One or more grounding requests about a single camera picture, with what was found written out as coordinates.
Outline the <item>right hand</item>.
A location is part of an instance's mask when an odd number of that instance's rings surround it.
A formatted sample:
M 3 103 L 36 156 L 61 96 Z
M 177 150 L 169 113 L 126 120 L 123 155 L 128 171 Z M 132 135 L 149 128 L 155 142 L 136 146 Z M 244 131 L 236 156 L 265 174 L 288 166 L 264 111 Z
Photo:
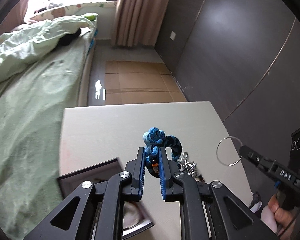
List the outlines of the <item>right hand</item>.
M 261 220 L 280 239 L 296 239 L 294 228 L 296 220 L 289 226 L 294 218 L 292 211 L 284 210 L 280 207 L 276 194 L 274 194 L 268 204 L 261 212 Z

